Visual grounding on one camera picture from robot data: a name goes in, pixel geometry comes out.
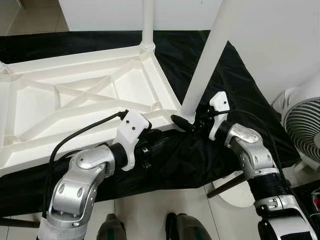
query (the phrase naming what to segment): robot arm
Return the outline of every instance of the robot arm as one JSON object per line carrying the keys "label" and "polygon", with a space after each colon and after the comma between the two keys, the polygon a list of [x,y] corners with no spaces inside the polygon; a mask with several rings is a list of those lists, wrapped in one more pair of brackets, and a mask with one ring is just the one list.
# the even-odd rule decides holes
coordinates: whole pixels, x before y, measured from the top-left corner
{"label": "robot arm", "polygon": [[[227,96],[218,93],[210,101],[218,112],[229,108]],[[261,135],[238,123],[230,124],[227,113],[215,117],[209,138],[224,142],[238,157],[245,179],[255,199],[255,209],[262,217],[258,224],[262,240],[317,240],[317,235],[300,208],[290,187],[281,178]]]}
{"label": "robot arm", "polygon": [[74,155],[67,173],[56,184],[38,231],[39,240],[83,240],[99,184],[115,169],[135,166],[135,146],[151,123],[129,111],[120,124],[113,144],[86,149]]}

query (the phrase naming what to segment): tiled floor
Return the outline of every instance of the tiled floor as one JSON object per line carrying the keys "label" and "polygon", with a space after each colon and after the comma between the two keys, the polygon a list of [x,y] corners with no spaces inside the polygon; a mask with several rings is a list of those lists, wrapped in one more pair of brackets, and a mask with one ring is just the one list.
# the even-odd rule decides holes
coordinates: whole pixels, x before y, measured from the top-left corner
{"label": "tiled floor", "polygon": [[8,35],[68,31],[58,0],[23,0]]}
{"label": "tiled floor", "polygon": [[[116,213],[124,222],[128,240],[165,240],[166,214],[186,213],[199,219],[212,240],[256,240],[257,217],[253,207],[237,208],[225,203],[219,196],[207,199],[206,190],[211,185],[197,189],[159,190],[97,202],[88,224],[85,240],[95,240],[98,229],[108,213]],[[14,219],[40,219],[40,213],[13,216]],[[1,227],[0,240],[34,240],[37,229]]]}

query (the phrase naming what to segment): black fabric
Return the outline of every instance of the black fabric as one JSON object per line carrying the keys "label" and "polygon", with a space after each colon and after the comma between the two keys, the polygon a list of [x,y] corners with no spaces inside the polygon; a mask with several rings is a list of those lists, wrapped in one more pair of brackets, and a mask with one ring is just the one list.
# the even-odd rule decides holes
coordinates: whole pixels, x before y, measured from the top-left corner
{"label": "black fabric", "polygon": [[310,232],[297,232],[284,235],[281,237],[281,240],[312,240]]}
{"label": "black fabric", "polygon": [[[182,103],[196,69],[208,31],[155,31],[155,55],[175,95]],[[10,64],[48,57],[121,48],[139,44],[141,32],[61,32],[0,37],[0,61]],[[282,128],[278,116],[259,91],[236,49],[228,42],[203,94],[197,116],[206,111],[209,99],[226,91],[231,108],[255,114],[269,128],[283,167],[299,155]],[[271,141],[257,122],[232,114],[234,122],[257,130],[273,156]],[[158,154],[146,171],[141,164],[128,172],[116,170],[99,186],[97,201],[120,198],[157,189],[197,188],[239,169],[236,156],[221,142],[212,142],[186,132],[157,132]],[[41,210],[46,166],[37,166],[0,178],[0,216]],[[56,180],[68,169],[59,165]]]}

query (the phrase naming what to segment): white base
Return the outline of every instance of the white base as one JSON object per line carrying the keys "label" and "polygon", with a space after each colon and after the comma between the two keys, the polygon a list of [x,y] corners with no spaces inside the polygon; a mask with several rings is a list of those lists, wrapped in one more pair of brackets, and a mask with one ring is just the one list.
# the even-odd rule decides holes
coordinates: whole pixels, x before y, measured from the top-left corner
{"label": "white base", "polygon": [[[216,181],[213,181],[212,184],[214,188],[218,188],[223,184],[229,182],[230,180],[234,179],[235,177],[239,176],[242,171],[235,171],[230,175],[220,178]],[[244,181],[222,193],[219,196],[228,204],[233,205],[239,208],[247,208],[254,204],[255,199],[251,193],[249,184],[247,181]]]}
{"label": "white base", "polygon": [[[6,65],[0,73],[0,177],[48,162],[71,133],[118,111],[142,113],[153,128],[174,127],[180,104],[153,51],[139,46]],[[117,118],[66,143],[58,156],[109,142]]]}
{"label": "white base", "polygon": [[300,154],[301,161],[297,162],[294,165],[294,171],[296,173],[302,171],[302,169],[304,169],[306,166],[309,166],[310,168],[315,170],[317,173],[320,173],[320,163],[319,162],[311,159],[310,157],[308,157],[307,155],[302,153],[299,149],[297,149],[297,151]]}

